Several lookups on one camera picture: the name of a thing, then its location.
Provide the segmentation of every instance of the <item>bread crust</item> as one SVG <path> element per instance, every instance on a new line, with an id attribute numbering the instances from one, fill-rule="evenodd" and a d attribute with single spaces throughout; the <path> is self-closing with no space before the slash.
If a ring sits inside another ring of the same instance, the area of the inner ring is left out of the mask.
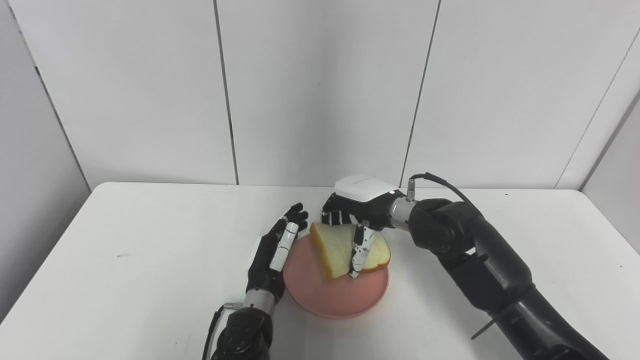
<path id="1" fill-rule="evenodd" d="M 311 233 L 311 242 L 314 244 L 314 247 L 318 251 L 318 256 L 320 257 L 320 262 L 322 262 L 322 268 L 324 269 L 324 276 L 328 280 L 335 280 L 335 279 L 338 279 L 339 277 L 344 276 L 344 275 L 341 275 L 341 276 L 336 277 L 336 276 L 333 275 L 333 271 L 331 270 L 331 264 L 329 263 L 329 259 L 328 259 L 328 256 L 326 254 L 326 249 L 324 248 L 324 246 L 322 244 L 322 240 L 320 240 L 320 234 L 319 234 L 318 229 L 316 227 L 316 223 L 311 224 L 311 226 L 309 227 L 309 232 Z M 391 248 L 389 247 L 388 243 L 387 243 L 387 248 L 389 249 L 389 260 L 386 263 L 378 264 L 378 266 L 376 266 L 374 268 L 362 269 L 362 271 L 360 271 L 360 272 L 368 274 L 368 273 L 371 273 L 371 272 L 376 272 L 378 270 L 383 270 L 383 269 L 387 268 L 387 266 L 389 265 L 389 261 L 391 261 Z"/>

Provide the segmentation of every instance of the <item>bread slice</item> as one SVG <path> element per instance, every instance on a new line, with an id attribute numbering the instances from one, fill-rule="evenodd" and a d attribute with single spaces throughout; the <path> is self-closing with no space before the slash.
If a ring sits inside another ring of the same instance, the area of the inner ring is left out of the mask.
<path id="1" fill-rule="evenodd" d="M 318 250 L 328 279 L 337 279 L 349 273 L 355 224 L 326 225 L 314 222 L 309 228 L 311 239 Z M 374 272 L 387 267 L 391 249 L 380 232 L 376 232 L 373 245 L 361 272 Z"/>

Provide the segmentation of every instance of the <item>plate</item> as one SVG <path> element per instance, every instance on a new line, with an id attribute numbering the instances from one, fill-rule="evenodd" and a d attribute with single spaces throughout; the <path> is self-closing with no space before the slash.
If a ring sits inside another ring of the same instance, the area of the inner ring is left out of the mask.
<path id="1" fill-rule="evenodd" d="M 329 319 L 366 313 L 380 302 L 389 284 L 388 268 L 355 279 L 345 275 L 328 280 L 310 234 L 294 242 L 283 273 L 291 297 L 308 312 Z"/>

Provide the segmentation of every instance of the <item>robotic arm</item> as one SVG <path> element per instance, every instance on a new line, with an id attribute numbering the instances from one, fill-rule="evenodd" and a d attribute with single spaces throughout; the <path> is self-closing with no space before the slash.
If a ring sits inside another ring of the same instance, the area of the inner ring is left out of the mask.
<path id="1" fill-rule="evenodd" d="M 214 314 L 202 354 L 203 360 L 268 360 L 273 339 L 273 310 L 282 299 L 285 283 L 282 267 L 298 231 L 307 227 L 308 213 L 297 203 L 260 239 L 249 268 L 243 302 L 227 303 Z M 227 319 L 211 355 L 212 337 L 225 309 Z"/>
<path id="2" fill-rule="evenodd" d="M 434 181 L 463 201 L 415 201 L 415 180 Z M 407 194 L 367 176 L 349 176 L 335 185 L 322 221 L 358 228 L 350 276 L 356 277 L 368 254 L 367 230 L 408 231 L 416 246 L 438 257 L 466 298 L 496 323 L 525 360 L 607 360 L 536 289 L 529 267 L 482 213 L 458 189 L 429 173 L 411 176 Z"/>

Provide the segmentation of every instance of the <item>metal connector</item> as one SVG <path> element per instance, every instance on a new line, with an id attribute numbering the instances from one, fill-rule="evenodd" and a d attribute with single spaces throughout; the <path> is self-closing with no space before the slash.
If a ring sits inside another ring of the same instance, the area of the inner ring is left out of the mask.
<path id="1" fill-rule="evenodd" d="M 237 310 L 240 310 L 242 308 L 242 303 L 241 302 L 226 302 L 222 306 L 227 310 L 237 311 Z"/>
<path id="2" fill-rule="evenodd" d="M 406 187 L 406 200 L 415 200 L 415 179 L 409 179 L 409 183 Z"/>

